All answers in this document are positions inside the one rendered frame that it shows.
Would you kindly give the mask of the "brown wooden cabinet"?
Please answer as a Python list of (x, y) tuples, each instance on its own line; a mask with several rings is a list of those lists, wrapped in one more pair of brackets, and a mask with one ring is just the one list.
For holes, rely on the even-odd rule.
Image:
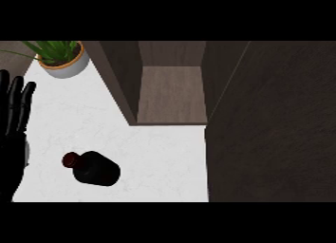
[(98, 73), (132, 125), (205, 125), (245, 41), (86, 41)]

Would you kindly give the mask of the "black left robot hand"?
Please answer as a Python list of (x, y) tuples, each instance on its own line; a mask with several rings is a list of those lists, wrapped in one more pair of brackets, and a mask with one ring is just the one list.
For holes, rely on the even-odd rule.
[(37, 83), (0, 70), (0, 203), (12, 202), (27, 167), (27, 125)]

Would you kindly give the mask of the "dark wine bottle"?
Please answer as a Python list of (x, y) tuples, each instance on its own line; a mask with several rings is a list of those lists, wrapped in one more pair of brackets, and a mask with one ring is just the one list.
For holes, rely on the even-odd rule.
[(120, 180), (120, 165), (96, 151), (89, 151), (83, 155), (68, 152), (62, 163), (73, 169), (73, 175), (82, 183), (113, 186)]

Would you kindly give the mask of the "green plant in white pot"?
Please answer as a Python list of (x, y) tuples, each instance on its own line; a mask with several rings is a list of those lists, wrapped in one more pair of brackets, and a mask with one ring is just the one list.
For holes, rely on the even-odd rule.
[(80, 41), (37, 41), (36, 43), (23, 41), (23, 44), (34, 51), (34, 56), (12, 50), (2, 49), (0, 51), (37, 60), (54, 78), (68, 79), (86, 69), (90, 56)]

